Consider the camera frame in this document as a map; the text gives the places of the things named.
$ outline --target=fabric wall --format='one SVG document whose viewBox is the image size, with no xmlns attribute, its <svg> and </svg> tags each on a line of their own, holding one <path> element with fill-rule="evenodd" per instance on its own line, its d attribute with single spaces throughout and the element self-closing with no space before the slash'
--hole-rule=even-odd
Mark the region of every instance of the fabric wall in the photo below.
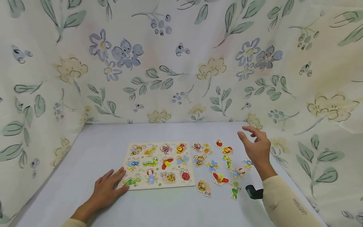
<svg viewBox="0 0 363 227">
<path fill-rule="evenodd" d="M 363 225 L 362 1 L 0 4 L 0 226 L 84 124 L 205 121 L 266 131 L 328 226 Z"/>
</svg>

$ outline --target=white table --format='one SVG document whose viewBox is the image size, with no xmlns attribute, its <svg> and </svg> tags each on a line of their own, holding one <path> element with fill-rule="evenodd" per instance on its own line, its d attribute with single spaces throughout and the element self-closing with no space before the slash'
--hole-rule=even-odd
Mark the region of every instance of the white table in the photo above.
<svg viewBox="0 0 363 227">
<path fill-rule="evenodd" d="M 57 227 L 69 218 L 93 192 L 94 182 L 123 164 L 127 147 L 132 142 L 188 141 L 208 142 L 214 152 L 211 157 L 220 164 L 218 172 L 231 176 L 222 153 L 213 144 L 221 139 L 232 146 L 232 167 L 241 167 L 246 153 L 236 132 L 245 122 L 117 124 L 86 126 L 74 142 L 48 182 L 34 196 L 14 221 L 18 227 Z M 319 216 L 298 190 L 278 162 L 271 158 L 276 172 L 295 190 L 303 203 Z M 205 197 L 196 187 L 129 191 L 108 209 L 100 212 L 89 226 L 243 226 L 273 227 L 261 200 L 249 198 L 246 185 L 262 188 L 257 171 L 247 171 L 239 179 L 242 191 L 238 200 L 231 198 L 231 185 L 214 183 L 206 166 L 194 167 L 196 182 L 206 180 L 212 186 L 212 198 Z"/>
</svg>

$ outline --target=hand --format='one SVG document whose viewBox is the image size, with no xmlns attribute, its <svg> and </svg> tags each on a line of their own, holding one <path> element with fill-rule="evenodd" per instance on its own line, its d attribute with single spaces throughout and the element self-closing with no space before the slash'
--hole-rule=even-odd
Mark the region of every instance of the hand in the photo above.
<svg viewBox="0 0 363 227">
<path fill-rule="evenodd" d="M 108 171 L 103 177 L 100 177 L 94 185 L 94 191 L 91 197 L 81 205 L 71 217 L 87 223 L 89 218 L 99 209 L 111 205 L 118 197 L 125 194 L 130 188 L 125 185 L 117 190 L 114 186 L 125 176 L 126 170 L 121 167 L 114 175 L 114 170 Z"/>
<path fill-rule="evenodd" d="M 270 163 L 271 142 L 266 133 L 251 126 L 242 126 L 242 129 L 252 133 L 251 137 L 256 137 L 254 143 L 252 143 L 246 134 L 241 131 L 237 132 L 238 137 L 245 146 L 246 154 L 255 165 L 261 180 L 277 175 Z"/>
</svg>

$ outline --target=wooden peg puzzle board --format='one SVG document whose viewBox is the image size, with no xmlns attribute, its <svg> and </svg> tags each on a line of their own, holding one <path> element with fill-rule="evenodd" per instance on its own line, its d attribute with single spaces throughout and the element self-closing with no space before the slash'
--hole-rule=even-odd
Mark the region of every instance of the wooden peg puzzle board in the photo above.
<svg viewBox="0 0 363 227">
<path fill-rule="evenodd" d="M 188 142 L 130 143 L 125 158 L 126 175 L 118 188 L 130 190 L 195 186 Z"/>
</svg>

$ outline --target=green caterpillar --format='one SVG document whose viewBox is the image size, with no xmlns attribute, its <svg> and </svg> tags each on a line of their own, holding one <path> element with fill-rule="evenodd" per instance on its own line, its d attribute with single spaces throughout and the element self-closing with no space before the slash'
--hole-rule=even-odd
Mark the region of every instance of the green caterpillar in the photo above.
<svg viewBox="0 0 363 227">
<path fill-rule="evenodd" d="M 145 167 L 146 166 L 156 166 L 157 163 L 158 163 L 158 158 L 157 157 L 154 157 L 152 159 L 152 162 L 143 162 L 142 165 L 145 166 Z"/>
</svg>

